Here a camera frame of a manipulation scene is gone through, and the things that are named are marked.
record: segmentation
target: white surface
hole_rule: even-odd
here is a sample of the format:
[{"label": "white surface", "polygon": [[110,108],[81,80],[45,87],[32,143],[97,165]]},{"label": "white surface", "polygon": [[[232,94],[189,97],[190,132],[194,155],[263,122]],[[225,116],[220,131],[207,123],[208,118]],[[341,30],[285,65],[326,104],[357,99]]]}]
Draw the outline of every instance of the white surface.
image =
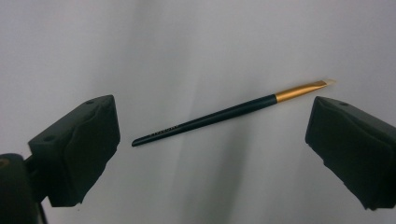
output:
[{"label": "white surface", "polygon": [[[49,223],[394,223],[304,142],[316,95],[396,125],[395,1],[0,3],[0,152],[116,97],[121,142],[83,204]],[[335,85],[132,148],[137,137],[296,84]]]}]

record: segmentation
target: brush bristles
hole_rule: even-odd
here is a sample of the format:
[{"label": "brush bristles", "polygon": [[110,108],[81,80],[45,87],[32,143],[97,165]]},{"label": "brush bristles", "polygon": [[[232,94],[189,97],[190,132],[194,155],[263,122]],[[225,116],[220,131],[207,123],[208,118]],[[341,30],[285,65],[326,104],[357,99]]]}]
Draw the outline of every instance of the brush bristles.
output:
[{"label": "brush bristles", "polygon": [[326,82],[326,85],[328,85],[328,86],[330,86],[336,82],[333,79],[323,79],[322,81]]}]

